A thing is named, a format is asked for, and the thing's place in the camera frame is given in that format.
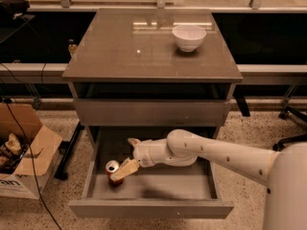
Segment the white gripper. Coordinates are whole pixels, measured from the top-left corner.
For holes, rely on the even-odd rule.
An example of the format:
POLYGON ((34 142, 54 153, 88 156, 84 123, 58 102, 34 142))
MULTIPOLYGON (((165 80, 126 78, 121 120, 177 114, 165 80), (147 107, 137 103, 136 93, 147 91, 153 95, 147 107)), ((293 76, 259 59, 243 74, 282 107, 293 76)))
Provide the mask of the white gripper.
POLYGON ((167 146, 165 139, 140 141, 136 138, 129 138, 128 143, 133 147, 132 156, 127 158, 110 176, 112 181, 119 181, 128 175, 138 171, 139 165, 142 168, 153 167, 157 164, 164 164, 173 167, 187 167, 197 160, 196 155, 187 154, 179 157, 167 146))

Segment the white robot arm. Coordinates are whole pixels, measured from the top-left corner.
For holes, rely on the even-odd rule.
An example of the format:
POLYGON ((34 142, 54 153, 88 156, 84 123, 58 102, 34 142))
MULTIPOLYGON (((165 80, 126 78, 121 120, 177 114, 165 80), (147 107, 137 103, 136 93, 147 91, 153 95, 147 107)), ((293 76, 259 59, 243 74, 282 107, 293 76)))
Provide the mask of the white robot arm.
POLYGON ((258 149, 201 137, 184 129, 165 139, 130 138, 132 158, 106 163, 112 182, 139 168, 165 164, 186 167, 204 158, 267 188, 263 230, 307 229, 307 144, 294 143, 281 151, 258 149))

